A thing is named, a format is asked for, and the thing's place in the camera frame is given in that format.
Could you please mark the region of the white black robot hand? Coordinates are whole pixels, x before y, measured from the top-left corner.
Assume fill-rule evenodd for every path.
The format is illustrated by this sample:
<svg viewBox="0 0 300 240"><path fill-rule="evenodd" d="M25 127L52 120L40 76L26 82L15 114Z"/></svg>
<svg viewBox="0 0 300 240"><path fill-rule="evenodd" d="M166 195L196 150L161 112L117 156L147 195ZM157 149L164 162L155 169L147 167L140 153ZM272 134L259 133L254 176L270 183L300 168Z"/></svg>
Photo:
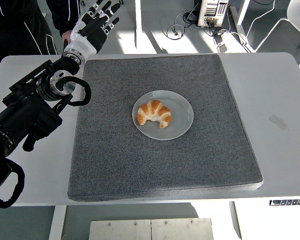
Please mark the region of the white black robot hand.
<svg viewBox="0 0 300 240"><path fill-rule="evenodd" d="M112 3L110 0L96 1L79 18L70 34L70 43L64 48L62 55L75 58L79 64L83 64L91 55L97 54L120 20L114 17L120 7L120 3Z"/></svg>

